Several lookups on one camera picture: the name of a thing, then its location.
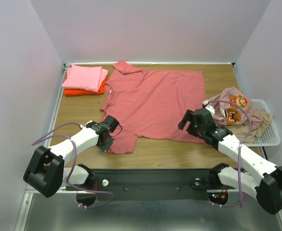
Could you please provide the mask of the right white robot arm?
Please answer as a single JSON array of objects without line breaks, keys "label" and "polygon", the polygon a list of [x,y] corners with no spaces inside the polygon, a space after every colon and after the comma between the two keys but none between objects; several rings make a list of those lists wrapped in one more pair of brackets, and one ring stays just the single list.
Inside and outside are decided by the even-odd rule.
[{"label": "right white robot arm", "polygon": [[226,127],[217,127],[207,108],[187,110],[178,128],[204,140],[239,164],[238,169],[224,163],[212,168],[208,176],[212,187],[226,185],[240,189],[272,215],[282,210],[282,166],[262,158],[241,144]]}]

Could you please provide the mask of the dusty rose t shirt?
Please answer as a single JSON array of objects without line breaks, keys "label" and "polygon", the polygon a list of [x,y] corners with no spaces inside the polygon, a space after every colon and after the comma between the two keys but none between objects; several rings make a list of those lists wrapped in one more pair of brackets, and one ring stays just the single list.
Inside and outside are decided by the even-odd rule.
[{"label": "dusty rose t shirt", "polygon": [[109,152],[132,153],[140,137],[203,142],[178,129],[186,111],[201,108],[205,100],[201,71],[150,70],[125,61],[113,67],[105,83],[106,101],[101,107],[103,118],[112,116],[120,123]]}]

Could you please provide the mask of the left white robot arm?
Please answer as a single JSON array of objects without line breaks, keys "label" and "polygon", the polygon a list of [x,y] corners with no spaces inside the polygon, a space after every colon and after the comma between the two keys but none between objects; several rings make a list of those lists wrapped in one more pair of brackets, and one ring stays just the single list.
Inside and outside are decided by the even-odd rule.
[{"label": "left white robot arm", "polygon": [[100,123],[89,121],[85,126],[76,125],[81,130],[72,137],[62,135],[66,139],[59,144],[37,147],[25,170],[23,181],[47,198],[70,183],[84,190],[93,186],[89,169],[76,165],[77,155],[94,146],[108,151],[114,141],[111,133],[120,123],[108,115]]}]

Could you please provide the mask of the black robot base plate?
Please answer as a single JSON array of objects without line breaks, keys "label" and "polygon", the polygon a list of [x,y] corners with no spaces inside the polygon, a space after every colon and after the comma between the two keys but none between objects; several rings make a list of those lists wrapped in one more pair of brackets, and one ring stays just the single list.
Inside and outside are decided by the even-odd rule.
[{"label": "black robot base plate", "polygon": [[95,169],[94,181],[117,201],[208,200],[209,192],[220,195],[226,189],[208,168]]}]

